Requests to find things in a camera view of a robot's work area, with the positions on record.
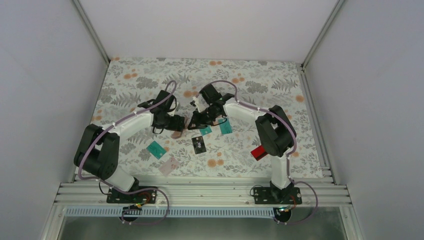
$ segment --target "metal floor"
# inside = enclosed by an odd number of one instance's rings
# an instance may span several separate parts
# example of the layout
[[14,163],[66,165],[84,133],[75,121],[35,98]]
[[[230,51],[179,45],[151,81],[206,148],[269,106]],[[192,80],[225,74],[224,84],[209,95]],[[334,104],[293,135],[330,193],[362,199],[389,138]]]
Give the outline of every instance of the metal floor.
[[[292,221],[305,218],[312,208],[293,210]],[[152,222],[154,218],[137,221]],[[167,218],[155,226],[121,224],[117,217],[65,217],[61,240],[345,240],[338,207],[320,207],[308,222],[277,225],[264,218]]]

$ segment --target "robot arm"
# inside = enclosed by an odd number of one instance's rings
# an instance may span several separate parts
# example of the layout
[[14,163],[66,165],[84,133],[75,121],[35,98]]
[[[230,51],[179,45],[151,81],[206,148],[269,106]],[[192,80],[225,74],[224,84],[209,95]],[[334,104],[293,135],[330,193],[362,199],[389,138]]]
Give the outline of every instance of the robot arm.
[[[204,109],[199,104],[199,100],[194,99],[192,105],[196,106],[197,110],[193,112],[188,129],[206,128],[208,125],[212,125],[219,116],[233,117],[256,125],[261,143],[259,155],[260,157],[271,155],[270,194],[276,202],[284,202],[293,190],[297,191],[287,176],[285,153],[294,145],[288,129],[271,114],[259,111],[259,109],[252,110],[240,104],[235,100],[233,94],[227,93],[222,96],[212,85],[205,86],[200,94],[209,106]],[[280,106],[275,105],[269,108],[269,111],[284,120],[296,136],[295,129]]]
[[174,115],[177,101],[173,95],[150,111],[137,114],[140,110],[147,109],[159,103],[169,94],[169,92],[161,90],[156,99],[139,104],[138,108],[134,111],[134,116],[122,121],[118,126],[115,126],[115,123],[104,126],[97,126],[95,124],[87,126],[75,154],[74,164],[79,167],[83,156],[94,140],[105,129],[113,125],[113,128],[97,142],[96,148],[89,153],[82,169],[122,191],[133,192],[138,190],[138,180],[118,166],[120,142],[127,140],[135,133],[150,126],[153,127],[153,132],[156,129],[182,132],[185,127],[185,118]]

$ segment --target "teal card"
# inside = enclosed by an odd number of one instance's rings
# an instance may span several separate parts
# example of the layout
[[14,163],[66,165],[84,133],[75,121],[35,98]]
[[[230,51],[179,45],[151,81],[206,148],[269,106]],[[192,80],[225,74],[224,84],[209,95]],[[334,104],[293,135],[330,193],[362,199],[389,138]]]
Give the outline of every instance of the teal card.
[[163,155],[167,153],[167,151],[159,145],[156,141],[153,141],[150,143],[149,146],[147,146],[147,150],[157,159],[160,159]]
[[207,128],[199,129],[199,131],[200,131],[202,136],[205,136],[206,134],[212,133],[211,126],[207,126]]
[[227,119],[218,119],[219,128],[221,129],[222,134],[230,134],[233,132],[233,129],[230,125],[230,120]]

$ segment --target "cable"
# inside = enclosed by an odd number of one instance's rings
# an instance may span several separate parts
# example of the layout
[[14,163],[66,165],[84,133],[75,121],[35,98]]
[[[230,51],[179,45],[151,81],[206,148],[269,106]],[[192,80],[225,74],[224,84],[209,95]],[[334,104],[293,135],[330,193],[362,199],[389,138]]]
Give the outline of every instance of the cable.
[[138,194],[138,196],[142,196],[142,195],[146,196],[145,204],[148,204],[150,202],[150,198],[151,198],[152,195],[148,191],[144,191],[144,192],[141,192],[140,194]]
[[121,118],[121,119],[119,119],[118,121],[116,121],[116,122],[114,122],[114,123],[112,123],[109,127],[107,127],[104,131],[102,131],[95,139],[94,139],[94,141],[91,143],[91,145],[90,145],[90,147],[87,149],[87,151],[85,152],[85,154],[84,154],[84,156],[82,157],[82,160],[81,160],[81,163],[79,164],[79,167],[78,167],[78,177],[79,177],[79,179],[81,179],[81,180],[89,180],[89,179],[97,179],[97,177],[96,176],[89,176],[89,177],[83,177],[82,176],[82,171],[83,171],[83,166],[84,166],[84,163],[86,162],[86,160],[87,160],[87,158],[88,158],[88,156],[89,156],[89,154],[91,153],[91,151],[93,150],[93,148],[96,146],[96,144],[97,144],[97,142],[107,133],[107,132],[109,132],[112,128],[114,128],[114,127],[116,127],[116,126],[118,126],[120,123],[122,123],[123,121],[125,121],[125,120],[127,120],[127,119],[130,119],[130,118],[132,118],[132,117],[134,117],[134,116],[136,116],[136,115],[139,115],[139,114],[142,114],[142,113],[144,113],[144,112],[147,112],[147,111],[149,111],[149,110],[151,110],[151,109],[154,109],[154,108],[156,108],[157,106],[159,106],[159,105],[161,105],[162,103],[164,103],[166,100],[168,100],[173,94],[174,94],[174,92],[175,92],[175,90],[177,89],[177,82],[175,81],[175,80],[171,80],[170,82],[168,82],[168,84],[166,85],[166,88],[165,89],[168,89],[168,86],[171,84],[171,83],[174,83],[174,86],[173,86],[173,89],[172,89],[172,91],[171,91],[171,93],[168,95],[168,96],[166,96],[164,99],[162,99],[161,101],[159,101],[158,103],[156,103],[156,104],[154,104],[154,105],[152,105],[152,106],[150,106],[150,107],[148,107],[148,108],[145,108],[145,109],[141,109],[140,111],[137,111],[136,113],[131,113],[130,115],[127,115],[127,116],[124,116],[123,118]]
[[218,125],[224,124],[224,123],[226,123],[226,121],[228,121],[228,118],[226,118],[226,117],[223,117],[223,119],[225,119],[223,122],[220,122],[220,123],[215,124],[215,125],[210,125],[210,126],[215,127],[215,126],[218,126]]
[[[161,101],[159,101],[158,103],[156,103],[156,104],[154,104],[154,105],[152,105],[152,106],[150,106],[150,107],[148,107],[148,108],[145,108],[145,109],[141,109],[140,111],[137,111],[137,112],[133,112],[133,113],[131,113],[130,115],[127,115],[127,116],[124,116],[123,118],[121,118],[121,119],[119,119],[118,121],[116,121],[116,122],[114,122],[112,125],[110,125],[109,127],[107,127],[104,131],[102,131],[95,139],[94,139],[94,141],[91,143],[91,145],[90,145],[90,147],[87,149],[87,152],[85,152],[85,154],[84,154],[84,156],[82,157],[82,160],[81,160],[81,163],[79,164],[79,167],[78,167],[78,177],[81,179],[81,180],[89,180],[89,179],[97,179],[97,177],[95,177],[95,176],[89,176],[89,177],[83,177],[82,176],[82,171],[83,171],[83,166],[84,166],[84,163],[86,162],[86,160],[87,160],[87,157],[89,156],[89,154],[90,154],[90,152],[93,150],[93,148],[96,146],[96,144],[97,144],[97,142],[107,133],[107,132],[109,132],[112,128],[114,128],[114,127],[116,127],[116,126],[118,126],[120,123],[122,123],[123,121],[125,121],[125,120],[127,120],[127,119],[130,119],[130,118],[132,118],[132,117],[134,117],[134,116],[136,116],[136,115],[139,115],[139,114],[142,114],[142,113],[144,113],[144,112],[147,112],[147,111],[149,111],[149,110],[151,110],[151,109],[154,109],[154,108],[156,108],[157,106],[159,106],[159,105],[161,105],[162,103],[164,103],[166,100],[168,100],[173,94],[174,94],[174,92],[175,92],[175,90],[177,89],[177,82],[175,81],[175,80],[171,80],[171,81],[169,81],[168,82],[168,84],[166,85],[166,88],[165,89],[168,89],[168,86],[171,84],[171,83],[173,83],[173,89],[172,89],[172,91],[169,93],[169,95],[168,96],[166,96],[164,99],[162,99]],[[103,181],[103,180],[101,180],[100,179],[100,181],[102,182],[102,183],[104,183],[104,184],[106,184],[106,185],[108,185],[109,187],[112,187],[112,188],[114,188],[116,191],[118,191],[118,192],[120,192],[120,193],[122,193],[122,194],[125,194],[125,195],[132,195],[132,194],[136,194],[136,193],[140,193],[140,192],[144,192],[144,191],[147,191],[147,190],[156,190],[156,191],[158,191],[158,192],[160,192],[164,197],[165,197],[165,199],[166,199],[166,213],[165,213],[165,215],[161,218],[161,219],[159,219],[159,220],[157,220],[157,221],[155,221],[155,222],[151,222],[151,223],[135,223],[135,224],[137,224],[137,225],[156,225],[156,224],[158,224],[158,223],[160,223],[160,222],[162,222],[167,216],[168,216],[168,213],[169,213],[169,211],[170,211],[170,200],[168,199],[168,196],[164,193],[164,191],[162,191],[162,190],[160,190],[160,189],[157,189],[157,188],[153,188],[153,187],[148,187],[148,188],[143,188],[143,189],[139,189],[139,190],[137,190],[137,191],[131,191],[131,192],[126,192],[126,191],[123,191],[123,190],[121,190],[121,189],[119,189],[119,188],[117,188],[117,187],[114,187],[113,185],[111,185],[111,184],[109,184],[109,183],[107,183],[107,182],[105,182],[105,181]]]
[[100,189],[101,194],[108,195],[107,193],[104,193],[102,190],[102,187],[100,186],[101,181],[98,181],[98,189]]
[[254,197],[254,196],[255,196],[255,195],[253,195],[253,194],[252,194],[252,190],[253,190],[255,187],[258,187],[258,186],[259,186],[259,187],[261,187],[261,188],[263,188],[263,186],[262,186],[262,185],[254,185],[254,186],[252,186],[252,188],[251,188],[251,189],[250,189],[250,191],[249,191],[249,195],[250,195],[250,196],[252,196],[252,197]]
[[[287,161],[287,167],[286,167],[286,170],[287,170],[287,177],[288,177],[288,179],[290,180],[290,182],[291,183],[293,183],[294,185],[297,185],[297,184],[305,184],[306,186],[308,186],[311,190],[312,190],[312,192],[313,192],[313,194],[315,195],[315,207],[313,208],[313,210],[312,210],[312,212],[311,212],[311,214],[309,215],[309,216],[307,216],[305,219],[303,219],[303,220],[300,220],[300,221],[297,221],[297,222],[291,222],[291,223],[287,223],[287,222],[285,222],[284,223],[284,225],[296,225],[296,224],[301,224],[301,223],[304,223],[305,221],[307,221],[307,220],[309,220],[310,218],[312,218],[312,216],[317,212],[317,210],[318,210],[318,195],[317,195],[317,192],[315,192],[315,189],[311,186],[311,185],[309,185],[307,182],[304,182],[304,181],[295,181],[292,177],[291,177],[291,175],[290,175],[290,159],[289,159],[289,156],[291,155],[291,154],[293,154],[295,151],[296,151],[296,149],[297,149],[297,147],[298,147],[298,142],[296,141],[296,136],[295,136],[295,133],[292,131],[292,129],[290,128],[290,126],[289,126],[289,124],[287,123],[287,122],[285,122],[281,117],[279,117],[277,114],[275,114],[275,113],[273,113],[273,112],[271,112],[271,111],[269,111],[269,110],[267,110],[267,109],[263,109],[263,108],[260,108],[260,107],[258,107],[258,106],[255,106],[255,105],[250,105],[250,104],[247,104],[247,103],[245,103],[245,102],[242,102],[242,101],[239,101],[238,100],[238,97],[237,97],[237,93],[238,93],[238,89],[237,89],[237,86],[234,84],[234,83],[232,83],[232,82],[229,82],[229,81],[226,81],[226,80],[216,80],[216,81],[211,81],[210,83],[208,83],[208,84],[206,84],[204,87],[202,87],[202,89],[199,91],[199,93],[197,93],[197,95],[196,95],[196,97],[198,97],[199,96],[199,94],[200,94],[200,92],[206,87],[206,86],[208,86],[208,85],[211,85],[211,84],[214,84],[214,83],[227,83],[227,84],[230,84],[231,86],[233,86],[234,87],[234,99],[237,101],[237,103],[238,104],[240,104],[240,105],[242,105],[242,106],[244,106],[244,107],[246,107],[246,108],[248,108],[248,109],[252,109],[252,110],[255,110],[255,111],[261,111],[261,112],[263,112],[263,113],[267,113],[267,114],[270,114],[271,116],[273,116],[274,118],[276,118],[278,121],[280,121],[283,125],[284,125],[284,127],[288,130],[288,132],[290,133],[290,135],[291,135],[291,139],[293,139],[293,149],[290,151],[290,152],[288,152],[287,154],[286,154],[286,161]],[[275,217],[273,218],[278,224],[280,223],[280,221],[278,221]]]
[[296,208],[296,206],[297,206],[298,204],[296,203],[296,199],[295,199],[295,197],[294,197],[294,196],[290,195],[290,198],[293,200],[293,207],[291,208],[291,210],[293,210],[293,209],[295,209],[295,208]]

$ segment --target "floral tablecloth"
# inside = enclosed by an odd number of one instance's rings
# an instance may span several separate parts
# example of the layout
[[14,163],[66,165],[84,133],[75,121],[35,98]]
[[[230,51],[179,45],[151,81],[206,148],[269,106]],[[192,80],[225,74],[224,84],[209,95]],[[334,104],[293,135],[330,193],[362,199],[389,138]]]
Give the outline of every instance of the floral tablecloth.
[[[167,82],[175,80],[180,106],[175,114],[191,118],[192,97],[207,83],[228,80],[239,89],[241,100],[261,107],[281,106],[297,132],[298,149],[291,172],[297,178],[322,178],[305,98],[294,62],[115,57],[112,59],[95,107],[92,122],[109,124],[153,99]],[[234,93],[229,84],[214,85],[221,93]],[[270,157],[256,161],[251,151],[260,145],[255,126],[229,118],[233,133],[222,135],[219,126],[205,136],[205,153],[195,154],[193,137],[199,130],[185,130],[172,139],[170,131],[153,134],[151,128],[120,143],[119,164],[132,175],[161,175],[158,168],[170,157],[180,166],[170,176],[271,177]],[[159,160],[146,147],[156,141],[167,153]]]

